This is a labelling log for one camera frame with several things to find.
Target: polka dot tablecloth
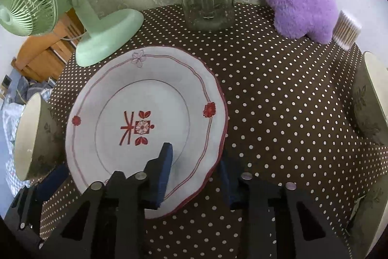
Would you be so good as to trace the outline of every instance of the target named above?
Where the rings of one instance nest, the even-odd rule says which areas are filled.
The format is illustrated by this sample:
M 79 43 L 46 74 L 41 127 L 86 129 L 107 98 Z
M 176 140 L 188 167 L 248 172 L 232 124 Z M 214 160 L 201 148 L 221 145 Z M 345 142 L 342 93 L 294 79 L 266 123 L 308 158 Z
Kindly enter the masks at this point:
M 180 6 L 143 12 L 140 31 L 106 60 L 86 68 L 67 63 L 51 104 L 66 128 L 85 83 L 105 63 L 149 45 L 183 48 L 200 58 L 220 81 L 228 104 L 225 148 L 247 172 L 311 193 L 333 231 L 346 241 L 354 201 L 385 173 L 387 149 L 363 139 L 352 112 L 352 81 L 362 54 L 333 42 L 291 40 L 273 28 L 267 7 L 236 4 L 234 27 L 216 33 L 186 29 Z M 69 176 L 43 206 L 41 237 L 47 239 L 80 196 Z M 214 173 L 199 195 L 172 216 L 146 221 L 151 258 L 235 258 L 242 212 L 222 200 Z

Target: screw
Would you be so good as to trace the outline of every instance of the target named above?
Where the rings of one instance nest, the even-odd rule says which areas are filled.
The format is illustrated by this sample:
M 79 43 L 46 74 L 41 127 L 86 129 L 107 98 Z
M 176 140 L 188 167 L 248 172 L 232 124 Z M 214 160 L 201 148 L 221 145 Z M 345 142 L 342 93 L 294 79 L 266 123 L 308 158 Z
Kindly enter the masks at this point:
M 286 188 L 288 190 L 294 191 L 296 189 L 296 184 L 295 183 L 286 183 Z
M 135 175 L 135 178 L 137 180 L 144 180 L 145 178 L 147 177 L 147 174 L 143 171 L 141 172 L 138 172 L 136 175 Z
M 251 180 L 253 178 L 253 176 L 250 172 L 243 172 L 241 174 L 241 178 L 244 180 Z
M 90 188 L 95 191 L 100 190 L 102 188 L 102 183 L 100 181 L 95 181 L 91 184 Z

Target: fan stand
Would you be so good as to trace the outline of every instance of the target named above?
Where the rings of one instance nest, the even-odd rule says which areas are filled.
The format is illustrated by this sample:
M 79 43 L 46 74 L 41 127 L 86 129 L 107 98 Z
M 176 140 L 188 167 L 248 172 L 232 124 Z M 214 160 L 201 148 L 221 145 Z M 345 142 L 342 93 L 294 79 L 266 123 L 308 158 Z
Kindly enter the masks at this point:
M 121 9 L 100 19 L 88 0 L 72 0 L 72 5 L 87 30 L 75 52 L 81 67 L 101 62 L 120 49 L 144 21 L 143 14 L 134 9 Z

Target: green fan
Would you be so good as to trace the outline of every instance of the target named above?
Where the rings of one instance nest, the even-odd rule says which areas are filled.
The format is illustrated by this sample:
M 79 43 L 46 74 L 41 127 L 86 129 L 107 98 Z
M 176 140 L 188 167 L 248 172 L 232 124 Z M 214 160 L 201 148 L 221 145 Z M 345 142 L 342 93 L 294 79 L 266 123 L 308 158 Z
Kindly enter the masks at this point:
M 71 7 L 87 30 L 76 49 L 80 66 L 93 65 L 114 53 L 135 35 L 144 20 L 133 9 L 99 19 L 88 0 L 0 0 L 0 24 L 16 35 L 48 33 Z

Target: fan base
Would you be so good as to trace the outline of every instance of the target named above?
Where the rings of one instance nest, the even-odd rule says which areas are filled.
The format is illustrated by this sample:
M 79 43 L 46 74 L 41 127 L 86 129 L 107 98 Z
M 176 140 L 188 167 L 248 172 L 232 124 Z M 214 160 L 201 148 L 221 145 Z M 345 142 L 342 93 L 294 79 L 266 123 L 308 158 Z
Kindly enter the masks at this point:
M 78 43 L 77 64 L 87 67 L 106 59 L 135 35 L 143 20 L 143 14 L 134 9 L 121 9 L 100 19 L 98 31 L 87 32 Z

